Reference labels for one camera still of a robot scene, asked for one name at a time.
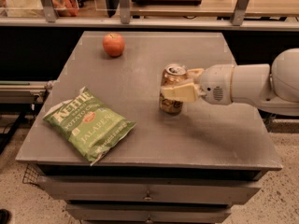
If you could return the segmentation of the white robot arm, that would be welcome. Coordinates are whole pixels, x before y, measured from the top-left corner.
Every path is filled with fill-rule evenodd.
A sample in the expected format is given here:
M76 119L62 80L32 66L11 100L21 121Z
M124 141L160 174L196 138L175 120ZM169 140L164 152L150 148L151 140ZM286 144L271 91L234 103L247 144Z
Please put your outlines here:
M264 64L216 64L187 72L187 79L163 85L164 98L212 105L252 105L282 116L299 115L299 49L287 49Z

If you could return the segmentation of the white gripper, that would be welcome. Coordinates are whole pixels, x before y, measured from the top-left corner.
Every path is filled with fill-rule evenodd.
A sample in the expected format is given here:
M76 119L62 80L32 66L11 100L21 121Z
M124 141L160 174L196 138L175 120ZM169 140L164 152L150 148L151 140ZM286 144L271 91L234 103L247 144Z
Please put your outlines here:
M193 68L187 70L187 76L194 82L200 80L200 88L204 93L202 98L206 102L212 105L229 105L233 102L231 82L234 68L232 64L217 64L206 70ZM165 99L179 102L195 102L198 92L198 86L194 83L161 87L161 94Z

